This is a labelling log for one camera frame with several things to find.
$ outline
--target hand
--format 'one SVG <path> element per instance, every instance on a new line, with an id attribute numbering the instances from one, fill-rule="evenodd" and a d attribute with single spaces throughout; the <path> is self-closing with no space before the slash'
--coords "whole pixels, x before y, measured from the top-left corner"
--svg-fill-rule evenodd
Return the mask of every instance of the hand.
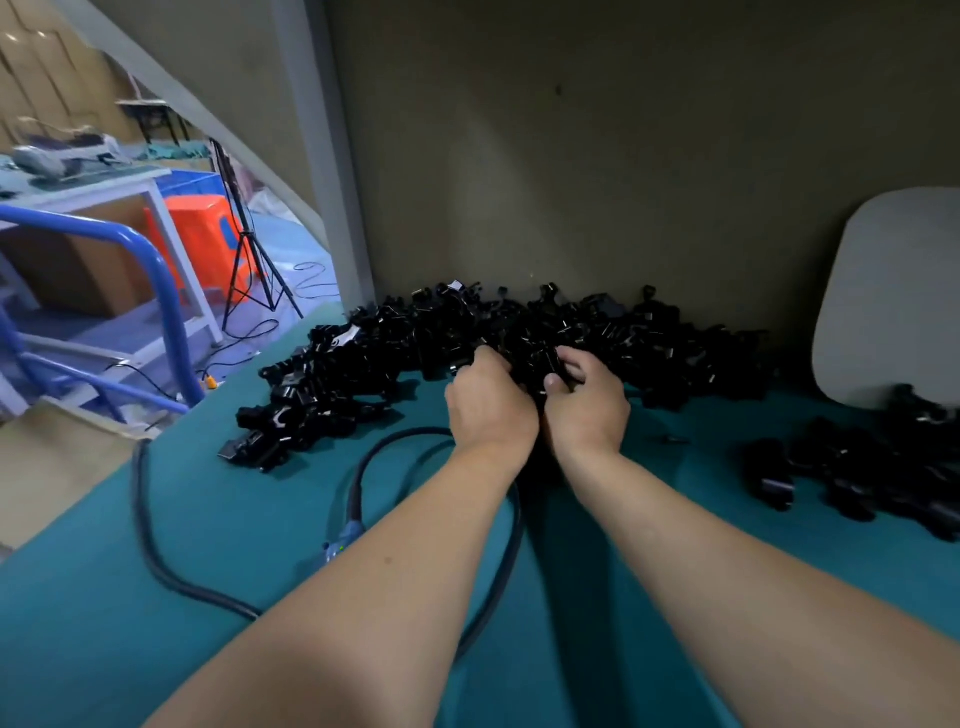
<path id="1" fill-rule="evenodd" d="M 473 364 L 446 385 L 446 406 L 457 450 L 500 450 L 523 467 L 537 440 L 540 422 L 533 400 L 510 378 L 510 364 L 490 347 L 480 347 Z"/>
<path id="2" fill-rule="evenodd" d="M 570 375 L 581 382 L 571 393 L 557 375 L 543 381 L 547 401 L 545 434 L 561 465 L 579 452 L 617 454 L 630 417 L 623 382 L 589 352 L 558 347 L 557 356 Z"/>

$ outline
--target teal table surface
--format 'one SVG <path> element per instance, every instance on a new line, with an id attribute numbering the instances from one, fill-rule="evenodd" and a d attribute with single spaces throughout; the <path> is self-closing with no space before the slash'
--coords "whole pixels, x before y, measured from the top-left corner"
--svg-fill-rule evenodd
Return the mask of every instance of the teal table surface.
<path id="1" fill-rule="evenodd" d="M 235 373 L 151 448 L 156 539 L 185 578 L 266 608 L 312 573 L 343 525 L 354 465 L 381 437 L 446 425 L 442 382 L 406 376 L 402 419 L 372 425 L 269 475 L 216 457 L 239 434 L 238 406 L 267 397 L 256 369 L 287 356 L 319 309 Z M 960 639 L 960 550 L 910 521 L 843 519 L 798 485 L 776 513 L 750 498 L 736 449 L 786 437 L 818 415 L 855 413 L 775 392 L 764 402 L 705 399 L 683 413 L 634 408 L 624 452 L 720 517 Z M 665 433 L 690 438 L 664 445 Z M 449 455 L 444 438 L 398 442 L 371 464 L 368 525 Z M 563 487 L 527 510 L 510 585 L 487 630 L 450 674 L 440 726 L 710 726 L 729 721 L 606 537 Z M 477 577 L 486 594 L 510 530 L 505 503 Z M 165 591 L 136 547 L 130 468 L 121 468 L 0 567 L 0 725 L 133 726 L 246 623 Z M 317 723 L 323 724 L 318 716 Z"/>

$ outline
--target tripod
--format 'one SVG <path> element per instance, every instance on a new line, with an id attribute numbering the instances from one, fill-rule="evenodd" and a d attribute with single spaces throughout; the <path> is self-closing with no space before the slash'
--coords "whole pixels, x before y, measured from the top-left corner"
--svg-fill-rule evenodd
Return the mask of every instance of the tripod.
<path id="1" fill-rule="evenodd" d="M 213 155 L 217 163 L 217 169 L 220 171 L 220 177 L 224 181 L 224 187 L 227 189 L 228 202 L 230 204 L 230 214 L 232 215 L 234 209 L 236 209 L 236 214 L 240 218 L 239 224 L 237 224 L 236 217 L 233 218 L 233 223 L 237 225 L 237 228 L 240 230 L 240 239 L 237 244 L 236 255 L 233 257 L 233 273 L 230 275 L 230 285 L 227 291 L 227 305 L 224 308 L 224 321 L 220 328 L 228 336 L 237 338 L 228 333 L 227 321 L 229 320 L 230 314 L 236 310 L 236 307 L 240 305 L 244 299 L 253 301 L 258 305 L 267 308 L 271 311 L 271 313 L 275 313 L 280 307 L 280 301 L 282 300 L 282 297 L 286 295 L 286 297 L 290 300 L 290 303 L 293 305 L 294 310 L 297 311 L 297 315 L 303 318 L 303 312 L 297 305 L 297 301 L 293 292 L 290 290 L 290 286 L 287 285 L 287 281 L 283 279 L 283 276 L 276 269 L 274 262 L 270 259 L 270 256 L 267 255 L 267 252 L 263 249 L 260 241 L 257 240 L 256 233 L 253 231 L 252 226 L 247 219 L 247 212 L 243 204 L 243 197 L 240 195 L 240 186 L 237 184 L 236 173 L 233 171 L 233 165 L 230 163 L 230 158 L 227 156 L 224 148 L 220 145 L 220 142 L 216 139 L 210 139 L 210 146 L 213 148 Z M 246 290 L 241 290 L 237 286 L 237 274 L 240 272 L 240 261 L 243 258 L 245 258 L 253 267 Z M 269 277 L 266 273 L 266 269 L 268 268 L 270 269 Z M 256 278 L 260 278 L 260 280 L 263 281 L 263 293 L 266 298 L 266 302 L 260 301 L 256 296 L 251 295 L 253 282 L 256 280 Z M 275 281 L 280 286 L 279 295 L 277 295 L 274 290 Z M 239 300 L 237 303 L 233 302 L 234 294 L 238 295 Z"/>

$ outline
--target white oval board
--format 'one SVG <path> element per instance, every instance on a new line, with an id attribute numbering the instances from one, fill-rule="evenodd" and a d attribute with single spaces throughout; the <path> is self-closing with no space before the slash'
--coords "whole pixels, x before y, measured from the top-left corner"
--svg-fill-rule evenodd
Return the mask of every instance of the white oval board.
<path id="1" fill-rule="evenodd" d="M 880 409 L 891 386 L 960 406 L 960 188 L 888 192 L 847 223 L 813 338 L 832 400 Z"/>

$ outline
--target orange stool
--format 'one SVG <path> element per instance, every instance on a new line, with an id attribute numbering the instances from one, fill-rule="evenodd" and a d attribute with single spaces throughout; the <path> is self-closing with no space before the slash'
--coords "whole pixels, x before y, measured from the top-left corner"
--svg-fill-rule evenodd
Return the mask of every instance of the orange stool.
<path id="1" fill-rule="evenodd" d="M 164 202 L 170 210 L 170 216 L 174 219 L 174 225 L 180 234 L 180 240 L 183 241 L 186 254 L 193 264 L 193 269 L 197 273 L 200 286 L 219 288 L 226 292 L 230 286 L 233 260 L 240 241 L 240 230 L 237 229 L 230 214 L 227 198 L 221 195 L 181 195 L 168 197 Z M 178 289 L 182 290 L 186 286 L 180 279 L 174 259 L 163 242 L 156 220 L 149 209 L 146 213 L 147 237 L 167 261 L 167 267 L 174 275 Z M 240 291 L 247 292 L 252 286 L 252 270 L 249 252 L 244 249 L 240 268 L 237 271 L 236 285 Z M 240 293 L 235 292 L 233 298 L 239 299 Z"/>

